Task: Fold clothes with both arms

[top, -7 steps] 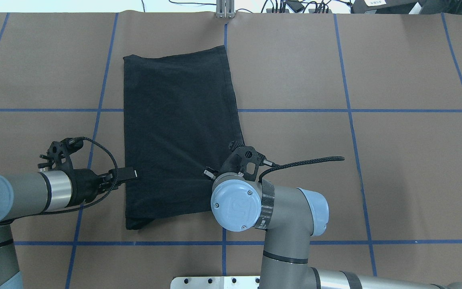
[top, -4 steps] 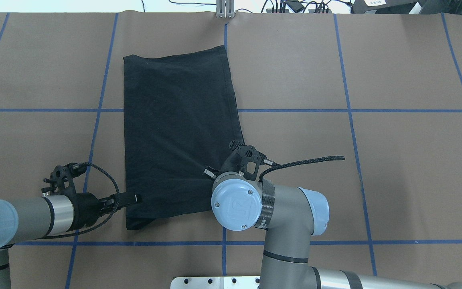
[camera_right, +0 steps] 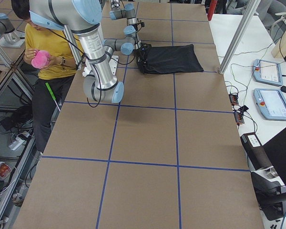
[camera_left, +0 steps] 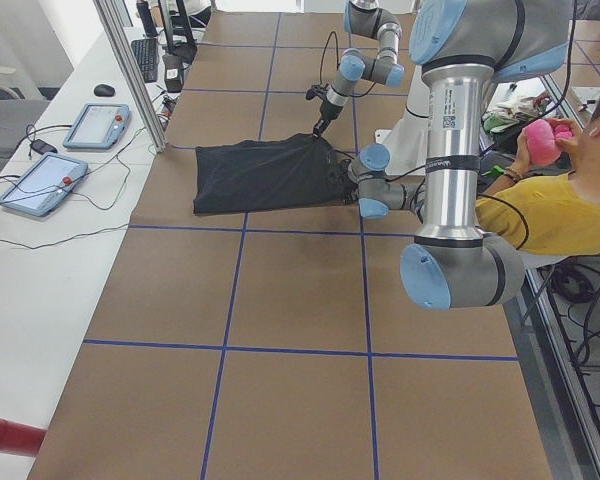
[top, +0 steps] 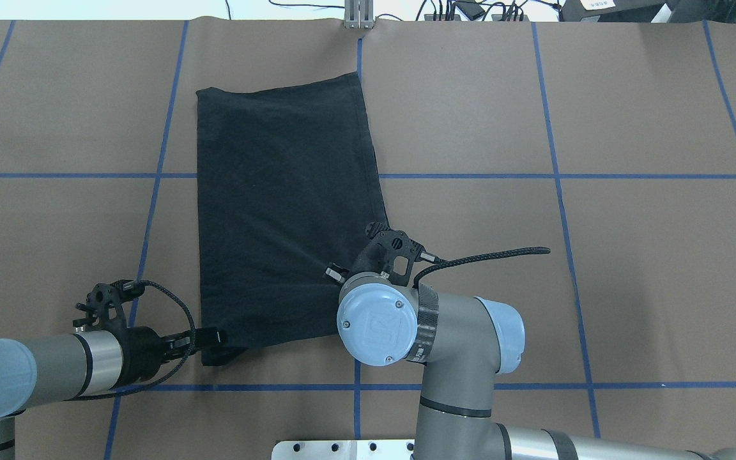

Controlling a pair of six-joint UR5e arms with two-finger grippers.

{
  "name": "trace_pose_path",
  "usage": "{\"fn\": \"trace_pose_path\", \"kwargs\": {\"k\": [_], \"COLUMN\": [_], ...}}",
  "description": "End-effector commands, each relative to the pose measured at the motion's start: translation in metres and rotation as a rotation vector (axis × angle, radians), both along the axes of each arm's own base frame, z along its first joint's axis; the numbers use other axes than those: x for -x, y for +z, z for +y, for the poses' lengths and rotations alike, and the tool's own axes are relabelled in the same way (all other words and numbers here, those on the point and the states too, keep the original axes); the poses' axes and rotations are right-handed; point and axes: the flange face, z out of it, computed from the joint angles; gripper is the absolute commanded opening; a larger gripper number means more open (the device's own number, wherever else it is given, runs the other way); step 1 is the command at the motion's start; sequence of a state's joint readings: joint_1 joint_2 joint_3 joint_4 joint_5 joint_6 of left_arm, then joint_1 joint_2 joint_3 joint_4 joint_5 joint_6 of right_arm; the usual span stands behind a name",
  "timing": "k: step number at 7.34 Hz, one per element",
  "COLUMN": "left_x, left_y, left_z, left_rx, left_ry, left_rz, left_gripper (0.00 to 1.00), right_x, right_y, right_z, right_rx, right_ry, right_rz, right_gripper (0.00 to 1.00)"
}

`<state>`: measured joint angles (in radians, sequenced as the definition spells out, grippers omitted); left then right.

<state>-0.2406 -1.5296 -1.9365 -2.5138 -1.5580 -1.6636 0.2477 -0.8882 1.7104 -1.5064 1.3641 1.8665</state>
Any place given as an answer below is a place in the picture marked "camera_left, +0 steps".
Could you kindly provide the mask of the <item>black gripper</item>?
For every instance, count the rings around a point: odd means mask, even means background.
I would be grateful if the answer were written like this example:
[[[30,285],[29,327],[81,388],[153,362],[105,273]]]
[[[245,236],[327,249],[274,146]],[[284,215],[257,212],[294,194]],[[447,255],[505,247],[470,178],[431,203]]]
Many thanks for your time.
[[[334,160],[327,167],[327,184],[331,196],[344,204],[354,203],[358,185],[349,176],[350,160]]]
[[[313,126],[311,136],[314,139],[322,137],[325,131],[325,125],[329,125],[332,121],[336,120],[342,111],[342,106],[333,104],[329,100],[324,99],[320,106],[320,119]]]

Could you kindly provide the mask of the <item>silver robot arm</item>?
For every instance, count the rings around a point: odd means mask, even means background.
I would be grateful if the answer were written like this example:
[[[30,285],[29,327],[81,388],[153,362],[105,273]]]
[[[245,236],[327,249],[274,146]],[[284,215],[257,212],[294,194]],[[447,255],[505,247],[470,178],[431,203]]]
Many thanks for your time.
[[[424,192],[389,182],[391,155],[383,145],[364,148],[350,166],[362,217],[423,212],[400,258],[401,280],[415,304],[490,306],[521,288],[517,248],[481,231],[475,218],[481,117],[492,85],[563,64],[573,17],[570,1],[427,1],[419,10],[409,55],[429,92]]]
[[[320,117],[312,131],[314,138],[320,138],[339,117],[360,80],[397,87],[404,78],[405,69],[398,58],[402,27],[394,14],[381,8],[377,1],[347,1],[343,26],[347,33],[376,40],[379,48],[374,57],[355,48],[347,49],[334,79],[307,91],[308,100],[319,97],[322,101]]]

